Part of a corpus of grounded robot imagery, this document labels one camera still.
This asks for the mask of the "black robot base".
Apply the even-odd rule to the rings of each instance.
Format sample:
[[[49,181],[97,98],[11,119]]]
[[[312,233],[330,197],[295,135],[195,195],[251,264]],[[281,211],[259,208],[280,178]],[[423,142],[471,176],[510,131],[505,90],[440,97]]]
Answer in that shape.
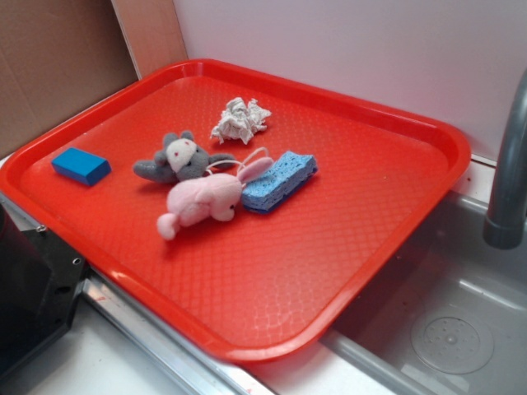
[[[1,209],[1,380],[70,330],[87,270],[52,230],[19,230]]]

